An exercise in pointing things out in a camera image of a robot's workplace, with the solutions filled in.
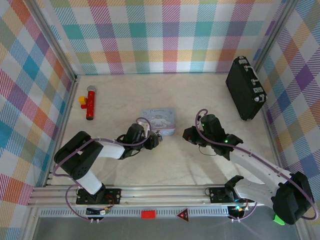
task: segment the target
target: black suitcase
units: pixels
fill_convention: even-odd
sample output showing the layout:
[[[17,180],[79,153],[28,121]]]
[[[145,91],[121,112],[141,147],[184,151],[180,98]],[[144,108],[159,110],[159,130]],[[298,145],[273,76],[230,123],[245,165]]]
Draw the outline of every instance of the black suitcase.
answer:
[[[253,119],[268,99],[255,70],[245,56],[234,59],[225,83],[244,121]]]

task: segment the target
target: cartoon print tin box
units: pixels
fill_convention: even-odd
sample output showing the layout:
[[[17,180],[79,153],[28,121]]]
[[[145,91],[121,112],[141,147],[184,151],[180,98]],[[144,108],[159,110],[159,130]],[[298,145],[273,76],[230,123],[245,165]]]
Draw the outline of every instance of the cartoon print tin box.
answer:
[[[173,108],[149,108],[142,111],[142,117],[151,123],[152,131],[162,135],[173,135],[176,129],[175,110]]]

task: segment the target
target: red triangle sign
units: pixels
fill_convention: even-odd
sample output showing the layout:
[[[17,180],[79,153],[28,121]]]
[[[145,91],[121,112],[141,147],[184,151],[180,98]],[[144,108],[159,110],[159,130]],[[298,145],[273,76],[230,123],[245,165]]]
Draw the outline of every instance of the red triangle sign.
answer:
[[[189,222],[189,211],[188,208],[186,208],[185,210],[183,210],[182,212],[180,212],[177,217]]]

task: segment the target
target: red cylinder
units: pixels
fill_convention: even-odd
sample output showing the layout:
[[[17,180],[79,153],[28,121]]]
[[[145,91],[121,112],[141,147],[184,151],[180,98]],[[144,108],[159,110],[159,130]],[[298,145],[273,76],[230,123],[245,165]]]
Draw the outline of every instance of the red cylinder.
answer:
[[[95,95],[96,88],[94,86],[88,86],[88,97],[86,99],[86,119],[93,120],[95,113]]]

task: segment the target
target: white floor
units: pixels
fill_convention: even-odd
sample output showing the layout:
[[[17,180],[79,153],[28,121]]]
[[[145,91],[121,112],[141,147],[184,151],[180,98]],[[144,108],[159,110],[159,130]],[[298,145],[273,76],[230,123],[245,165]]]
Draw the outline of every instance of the white floor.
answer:
[[[63,144],[79,131],[116,139],[127,132],[143,109],[171,107],[176,114],[175,134],[163,136],[157,148],[124,160],[98,158],[94,162],[91,169],[104,184],[224,184],[235,175],[254,181],[256,178],[240,166],[220,156],[202,155],[198,146],[182,138],[184,129],[194,125],[198,110],[207,108],[219,118],[226,133],[238,136],[255,152],[275,162],[261,114],[251,121],[241,121],[226,78],[225,74],[213,73],[82,76]],[[86,110],[78,102],[79,96],[87,96],[89,85],[97,88],[92,121],[86,120]],[[202,151],[214,154],[209,147]],[[54,177],[52,184],[71,182]]]

